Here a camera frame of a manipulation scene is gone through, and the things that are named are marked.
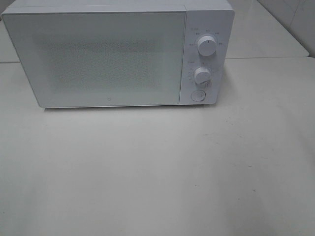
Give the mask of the round white door button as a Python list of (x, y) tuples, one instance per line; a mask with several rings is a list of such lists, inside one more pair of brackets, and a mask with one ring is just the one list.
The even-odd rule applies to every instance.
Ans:
[(206, 98), (206, 93), (203, 90), (196, 90), (191, 94), (191, 99), (195, 102), (202, 102)]

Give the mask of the upper white power knob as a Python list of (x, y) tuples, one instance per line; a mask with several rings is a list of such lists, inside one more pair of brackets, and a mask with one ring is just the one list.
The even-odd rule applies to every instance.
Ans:
[(216, 52), (217, 41), (211, 35), (203, 35), (197, 41), (197, 49), (200, 55), (204, 57), (211, 56)]

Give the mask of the white timer knob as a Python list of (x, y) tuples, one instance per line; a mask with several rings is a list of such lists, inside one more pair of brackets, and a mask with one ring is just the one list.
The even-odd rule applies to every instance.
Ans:
[(210, 81), (211, 72), (206, 67), (199, 67), (194, 71), (193, 78), (197, 85), (202, 85)]

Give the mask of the white microwave oven body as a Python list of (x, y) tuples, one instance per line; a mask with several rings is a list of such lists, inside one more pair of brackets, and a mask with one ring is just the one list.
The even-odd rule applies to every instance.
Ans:
[[(186, 15), (180, 95), (179, 102), (174, 105), (215, 104), (235, 15), (225, 0), (16, 0), (1, 18), (4, 22), (6, 14), (149, 12), (184, 12)], [(197, 49), (197, 41), (203, 35), (211, 35), (217, 41), (216, 52), (208, 57), (200, 55)], [(193, 78), (199, 67), (206, 67), (211, 72), (210, 81), (202, 85), (197, 85)], [(206, 98), (202, 102), (191, 99), (196, 90), (205, 91)]]

